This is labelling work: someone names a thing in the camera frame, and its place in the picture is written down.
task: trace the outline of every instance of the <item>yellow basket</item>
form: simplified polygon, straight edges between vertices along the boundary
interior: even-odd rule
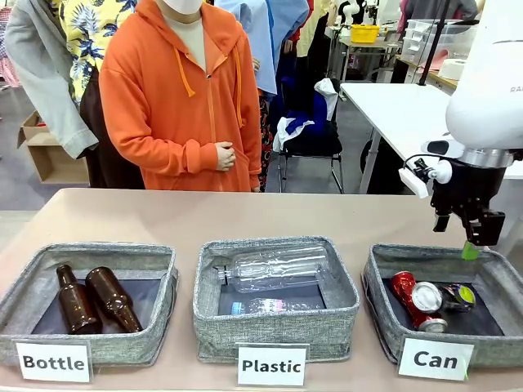
[[[379,26],[364,26],[362,24],[351,26],[351,41],[353,43],[375,43],[378,34]]]

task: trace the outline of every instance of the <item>brown glass bottle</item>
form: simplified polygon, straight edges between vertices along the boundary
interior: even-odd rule
[[[143,331],[138,317],[132,310],[132,299],[107,267],[98,267],[87,274],[87,288],[98,301],[108,319],[112,319],[125,332]]]
[[[87,295],[87,289],[78,283],[67,264],[56,269],[60,290],[58,301],[70,335],[101,333],[102,323],[96,307]]]

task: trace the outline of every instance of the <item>cardboard box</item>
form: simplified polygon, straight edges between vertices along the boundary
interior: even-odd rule
[[[37,112],[20,127],[18,147],[26,141],[34,167],[43,184],[89,184],[85,158],[71,158],[47,127],[37,127],[42,121]]]

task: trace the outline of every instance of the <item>white sign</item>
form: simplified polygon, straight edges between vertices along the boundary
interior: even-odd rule
[[[400,374],[463,381],[474,345],[405,339]]]
[[[307,348],[239,347],[239,385],[303,386]]]
[[[46,345],[16,342],[22,377],[26,380],[89,382],[86,345]]]

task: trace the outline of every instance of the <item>black pole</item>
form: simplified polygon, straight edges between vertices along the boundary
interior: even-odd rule
[[[419,85],[425,86],[425,81],[427,80],[428,71],[431,69],[432,60],[434,60],[434,55],[436,54],[436,48],[438,47],[438,42],[440,41],[441,32],[445,27],[445,19],[447,18],[447,12],[449,11],[450,0],[445,0],[443,6],[443,12],[441,13],[440,21],[438,22],[436,28],[436,36],[434,41],[432,41],[431,51],[428,53],[427,62],[425,63],[425,68],[423,69],[422,77],[419,79]]]

